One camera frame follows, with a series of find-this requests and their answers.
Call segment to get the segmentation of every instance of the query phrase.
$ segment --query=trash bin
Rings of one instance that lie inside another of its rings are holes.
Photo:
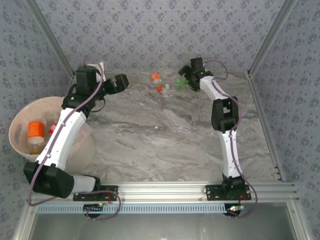
[[[35,162],[38,155],[30,155],[30,149],[28,148],[28,124],[34,119],[41,119],[45,112],[51,110],[61,112],[63,99],[59,96],[50,96],[35,100],[15,116],[9,128],[9,141],[13,149],[21,156]],[[67,173],[78,174],[92,162],[96,153],[96,146],[91,133],[91,127],[84,123],[68,154],[65,166]]]

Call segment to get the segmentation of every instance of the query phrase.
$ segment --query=small plastic bottle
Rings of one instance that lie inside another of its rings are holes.
[[[175,83],[176,83],[175,89],[178,91],[188,87],[189,85],[188,80],[186,80],[184,77],[177,78],[175,80]]]
[[[58,124],[60,113],[57,111],[46,111],[42,114],[42,121],[45,123],[44,141],[47,143]]]
[[[153,84],[160,84],[162,82],[160,74],[158,72],[153,73],[151,75],[151,81]]]
[[[45,124],[41,119],[35,119],[28,124],[28,148],[30,154],[40,154],[45,145]]]

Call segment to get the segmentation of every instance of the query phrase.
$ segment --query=wire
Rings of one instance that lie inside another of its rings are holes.
[[[258,204],[258,195],[257,195],[257,192],[255,190],[255,188],[247,181],[246,177],[243,175],[243,173],[241,172],[241,170],[239,169],[239,166],[238,166],[238,163],[237,163],[237,160],[236,160],[236,157],[235,157],[235,152],[234,152],[234,143],[233,143],[233,139],[232,139],[232,131],[236,131],[236,128],[238,127],[238,125],[240,124],[241,120],[242,120],[242,116],[243,116],[243,110],[242,110],[242,106],[241,104],[232,96],[230,95],[227,95],[227,94],[224,94],[223,92],[221,92],[217,86],[215,85],[215,82],[214,82],[215,78],[212,77],[212,86],[214,87],[214,89],[219,93],[221,94],[222,96],[224,97],[227,97],[229,99],[231,99],[232,101],[234,101],[236,103],[236,105],[238,106],[238,109],[239,109],[239,119],[238,119],[238,122],[233,126],[233,128],[231,128],[230,130],[230,134],[229,134],[229,138],[230,138],[230,146],[231,146],[231,155],[232,155],[232,159],[233,159],[233,163],[235,165],[235,168],[236,170],[238,171],[238,173],[240,174],[240,176],[242,177],[242,179],[244,180],[244,182],[253,190],[254,192],[254,197],[255,197],[255,202],[254,202],[254,206],[253,208],[248,212],[246,213],[245,215],[243,216],[237,216],[236,218],[238,219],[243,219],[245,217],[248,217],[250,216],[257,208],[257,204]]]
[[[246,208],[246,207],[247,207],[247,199],[246,199],[245,196],[243,196],[241,193],[239,194],[239,197],[240,197],[240,198],[243,198],[243,199],[245,200],[244,208]]]
[[[70,89],[69,89],[69,91],[68,91],[68,94],[72,94],[72,91],[75,89],[75,87],[76,87],[76,83],[74,83],[71,87],[70,87]]]
[[[238,214],[234,213],[233,211],[228,210],[227,212],[228,212],[229,214],[234,215],[234,216],[235,216],[234,218],[236,218],[236,219],[237,219],[238,216],[239,216]]]
[[[227,69],[226,65],[225,65],[223,62],[221,62],[221,61],[213,60],[213,59],[212,59],[212,60],[207,60],[207,61],[205,61],[204,64],[206,64],[206,63],[211,63],[211,62],[215,62],[215,63],[221,64],[221,66],[224,67],[225,73],[226,73],[225,77],[218,77],[218,76],[217,76],[217,77],[215,77],[215,79],[226,80],[226,79],[228,78],[228,75],[229,75],[229,72],[228,72],[228,69]]]
[[[103,68],[101,66],[100,63],[98,63],[98,67],[100,68],[100,72],[103,73]],[[103,83],[103,78],[104,78],[104,74],[102,74],[101,76],[101,79],[99,81],[99,84],[98,86],[96,87],[96,89],[94,90],[94,92],[83,102],[81,103],[79,106],[77,106],[76,108],[74,108],[66,117],[65,119],[62,121],[62,123],[60,124],[59,128],[56,130],[56,134],[54,135],[53,137],[53,140],[50,144],[50,146],[48,147],[48,151],[46,152],[46,155],[44,157],[44,159],[42,160],[42,162],[40,163],[40,165],[38,166],[38,168],[36,169],[34,175],[33,175],[33,178],[31,180],[31,183],[30,183],[30,188],[29,188],[29,192],[28,192],[28,198],[27,198],[27,202],[29,204],[29,206],[31,207],[34,207],[34,206],[37,206],[37,205],[40,205],[40,204],[43,204],[43,203],[46,203],[48,201],[51,201],[57,197],[53,196],[53,197],[50,197],[48,199],[45,199],[45,200],[42,200],[42,201],[39,201],[39,202],[36,202],[36,203],[32,203],[32,192],[33,192],[33,189],[34,189],[34,186],[35,186],[35,182],[36,182],[36,179],[42,169],[42,167],[45,165],[46,161],[48,160],[48,158],[51,156],[51,151],[52,149],[54,148],[54,145],[62,131],[62,129],[64,128],[64,126],[66,126],[66,122],[68,121],[68,119],[72,116],[72,114],[74,114],[76,111],[78,111],[80,108],[82,108],[84,105],[86,105],[96,94],[97,92],[99,91],[100,87],[102,86],[102,83]]]
[[[111,219],[111,218],[117,216],[118,213],[120,212],[120,210],[121,210],[121,198],[115,191],[100,190],[100,191],[91,191],[91,192],[79,192],[79,194],[88,194],[88,195],[91,195],[91,194],[104,194],[104,193],[113,194],[119,200],[119,206],[117,207],[115,213],[113,213],[110,216],[106,216],[106,217],[92,218],[92,217],[89,217],[90,210],[94,208],[94,206],[92,206],[92,207],[89,207],[86,210],[86,217],[87,217],[88,220],[93,220],[93,221],[108,220],[108,219]]]
[[[91,111],[91,113],[98,113],[100,112],[106,105],[106,100],[103,98],[103,106],[99,110]]]
[[[106,192],[106,195],[108,196],[108,202],[111,203],[110,194],[108,192]]]

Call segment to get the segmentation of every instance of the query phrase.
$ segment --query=patterned wallpaper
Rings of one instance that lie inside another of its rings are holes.
[[[283,2],[36,1],[74,69],[90,55],[122,71],[180,69],[196,56],[246,70]]]
[[[9,240],[29,187],[25,160],[9,143],[10,123],[30,101],[62,96],[69,77],[23,0],[1,0],[0,9],[0,240]]]
[[[254,77],[288,181],[320,239],[320,2],[299,0]]]

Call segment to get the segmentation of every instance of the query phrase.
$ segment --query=gray marble floor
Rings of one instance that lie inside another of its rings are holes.
[[[150,73],[129,73],[128,89],[106,96],[104,109],[90,114],[87,123],[93,128],[96,154],[83,174],[109,182],[222,179],[222,149],[211,127],[211,101],[202,91],[177,91],[172,86],[176,73],[160,74],[171,84],[169,90],[157,92]],[[273,163],[247,80],[229,75],[218,83],[243,106],[237,147],[244,175],[273,180]]]

